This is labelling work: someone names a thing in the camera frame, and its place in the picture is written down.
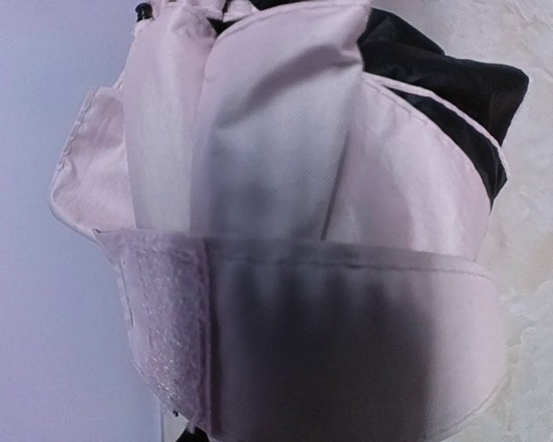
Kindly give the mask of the pink black folding umbrella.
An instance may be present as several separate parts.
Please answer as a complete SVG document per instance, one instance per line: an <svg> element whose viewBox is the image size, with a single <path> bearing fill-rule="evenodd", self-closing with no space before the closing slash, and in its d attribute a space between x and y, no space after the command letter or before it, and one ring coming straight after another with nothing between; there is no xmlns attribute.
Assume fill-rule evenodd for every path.
<svg viewBox="0 0 553 442"><path fill-rule="evenodd" d="M49 205L186 441L442 441L506 376L477 260L528 89L366 1L145 1Z"/></svg>

